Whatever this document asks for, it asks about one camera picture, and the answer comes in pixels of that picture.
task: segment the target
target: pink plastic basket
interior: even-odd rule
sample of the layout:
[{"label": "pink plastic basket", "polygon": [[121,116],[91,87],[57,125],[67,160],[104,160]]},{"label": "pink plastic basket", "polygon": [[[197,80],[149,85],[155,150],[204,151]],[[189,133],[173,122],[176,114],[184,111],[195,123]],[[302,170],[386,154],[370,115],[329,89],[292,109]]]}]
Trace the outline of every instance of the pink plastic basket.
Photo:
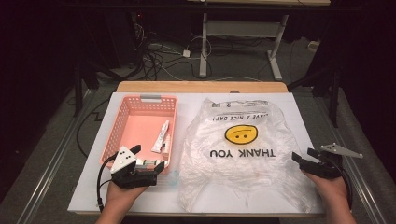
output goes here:
[{"label": "pink plastic basket", "polygon": [[[126,95],[123,97],[119,111],[113,123],[110,136],[100,158],[100,163],[114,155],[122,146],[132,148],[141,145],[141,151],[136,154],[140,160],[167,161],[165,172],[170,164],[173,133],[177,112],[176,96],[160,95]],[[170,134],[169,154],[152,152],[151,149],[161,132],[163,124],[169,120]]]}]

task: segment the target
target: human hand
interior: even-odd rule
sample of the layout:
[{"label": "human hand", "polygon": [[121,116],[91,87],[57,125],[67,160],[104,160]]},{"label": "human hand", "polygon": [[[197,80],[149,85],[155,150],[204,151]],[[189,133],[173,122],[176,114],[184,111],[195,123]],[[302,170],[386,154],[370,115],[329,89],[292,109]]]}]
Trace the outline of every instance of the human hand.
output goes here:
[{"label": "human hand", "polygon": [[347,201],[347,186],[342,177],[325,179],[302,170],[318,190],[326,209],[327,223],[356,223]]},{"label": "human hand", "polygon": [[96,223],[121,223],[136,198],[147,188],[121,189],[110,182],[107,188],[105,209]]},{"label": "human hand", "polygon": [[309,174],[304,170],[303,173],[315,183],[318,193],[325,203],[324,205],[334,203],[335,200],[347,200],[347,186],[342,177],[325,179],[317,175]]}]

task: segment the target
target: plastic bag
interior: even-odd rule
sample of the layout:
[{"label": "plastic bag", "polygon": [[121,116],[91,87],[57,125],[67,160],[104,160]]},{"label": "plastic bag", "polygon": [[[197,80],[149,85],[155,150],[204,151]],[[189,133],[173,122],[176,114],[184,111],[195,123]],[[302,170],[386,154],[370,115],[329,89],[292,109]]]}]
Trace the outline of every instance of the plastic bag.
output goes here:
[{"label": "plastic bag", "polygon": [[260,100],[217,104],[205,99],[183,143],[180,204],[190,212],[210,182],[235,192],[278,189],[295,207],[309,212],[317,195],[291,160],[292,151],[301,154],[276,105]]}]

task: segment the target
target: yellow smiley face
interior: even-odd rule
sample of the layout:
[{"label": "yellow smiley face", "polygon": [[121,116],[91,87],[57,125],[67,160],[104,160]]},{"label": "yellow smiley face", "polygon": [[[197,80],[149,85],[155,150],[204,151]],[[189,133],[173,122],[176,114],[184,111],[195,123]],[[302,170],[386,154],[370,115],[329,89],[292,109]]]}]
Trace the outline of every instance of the yellow smiley face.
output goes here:
[{"label": "yellow smiley face", "polygon": [[251,143],[258,135],[259,131],[252,125],[236,125],[227,129],[225,132],[225,138],[238,145]]}]

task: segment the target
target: tabletop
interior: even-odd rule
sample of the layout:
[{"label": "tabletop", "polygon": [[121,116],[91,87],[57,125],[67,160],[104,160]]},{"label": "tabletop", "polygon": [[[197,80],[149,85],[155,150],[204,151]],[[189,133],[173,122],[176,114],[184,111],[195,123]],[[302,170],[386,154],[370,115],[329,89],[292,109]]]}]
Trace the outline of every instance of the tabletop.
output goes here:
[{"label": "tabletop", "polygon": [[304,6],[328,6],[330,0],[206,0],[207,3],[241,3],[261,5],[304,5]]},{"label": "tabletop", "polygon": [[[91,153],[69,204],[68,211],[78,214],[97,214],[95,183],[100,168],[99,158],[109,137],[112,123],[122,98],[139,94],[175,95],[177,102],[177,122],[172,147],[172,160],[169,172],[158,176],[157,186],[148,188],[136,200],[129,215],[139,216],[206,216],[206,217],[310,217],[323,214],[320,202],[312,200],[310,212],[302,212],[282,196],[277,189],[250,192],[248,197],[233,193],[227,186],[209,183],[200,194],[190,212],[179,204],[178,198],[178,162],[182,150],[185,130],[200,110],[204,99],[214,102],[264,99],[276,103],[282,110],[285,121],[297,141],[299,148],[312,147],[297,104],[286,86],[278,82],[216,82],[216,81],[125,81],[121,82],[117,92],[113,93],[101,127],[93,143]],[[103,180],[109,179],[109,171],[103,173]],[[309,187],[315,192],[315,186]],[[101,188],[102,197],[106,197],[106,185]]]}]

